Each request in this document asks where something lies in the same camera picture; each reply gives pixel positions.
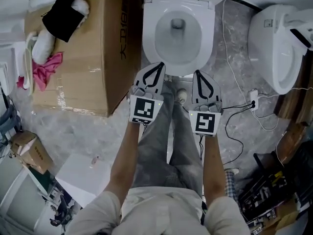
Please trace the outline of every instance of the toilet bowl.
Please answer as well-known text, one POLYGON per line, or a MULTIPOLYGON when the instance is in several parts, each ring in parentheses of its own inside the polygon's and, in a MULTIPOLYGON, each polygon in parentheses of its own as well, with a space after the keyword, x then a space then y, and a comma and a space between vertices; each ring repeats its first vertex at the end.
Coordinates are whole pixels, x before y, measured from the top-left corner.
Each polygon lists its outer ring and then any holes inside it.
POLYGON ((302 57, 313 44, 313 10, 272 5, 252 18, 248 54, 252 66, 279 94, 292 89, 302 57))
POLYGON ((212 53, 215 5, 222 0, 145 0, 142 45, 151 63, 166 74, 201 69, 212 53))

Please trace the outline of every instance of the gray tile floor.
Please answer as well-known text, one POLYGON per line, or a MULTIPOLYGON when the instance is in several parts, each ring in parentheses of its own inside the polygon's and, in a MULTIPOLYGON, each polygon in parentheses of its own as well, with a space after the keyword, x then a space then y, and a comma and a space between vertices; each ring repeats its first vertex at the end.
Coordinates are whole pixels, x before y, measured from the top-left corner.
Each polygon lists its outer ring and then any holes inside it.
MULTIPOLYGON (((274 91, 265 80, 253 69, 247 55, 247 34, 251 17, 255 12, 238 3, 225 3, 225 39, 228 58, 234 69, 238 83, 246 94, 257 88, 259 92, 273 94, 274 91)), ((149 64, 143 54, 142 66, 149 64)), ((244 103, 244 99, 235 83, 232 72, 226 62, 225 45, 222 38, 222 3, 216 6, 215 36, 212 55, 203 68, 219 83, 222 90, 224 107, 244 103)), ((178 82, 178 86, 186 87, 191 93, 191 83, 178 82)), ((52 173, 57 173, 71 153, 84 154, 89 157, 99 156, 101 160, 112 165, 122 141, 129 115, 127 100, 123 100, 110 118, 79 115, 55 110, 34 110, 32 98, 23 90, 15 90, 11 97, 20 110, 24 128, 35 132, 40 137, 48 153, 54 160, 52 173)), ((260 99, 258 116, 273 112, 277 98, 260 99)), ((225 124, 236 109, 225 110, 218 130, 219 144, 224 163, 236 158, 241 151, 241 145, 229 139, 225 133, 225 124)), ((266 128, 272 128, 277 122, 276 116, 261 119, 266 128)), ((244 179, 256 166, 253 153, 268 153, 283 134, 287 120, 280 119, 277 128, 265 131, 250 111, 234 116, 227 129, 229 135, 244 143, 244 152, 235 162, 227 167, 241 169, 238 180, 244 179)), ((170 132, 168 153, 171 154, 173 133, 170 132)))

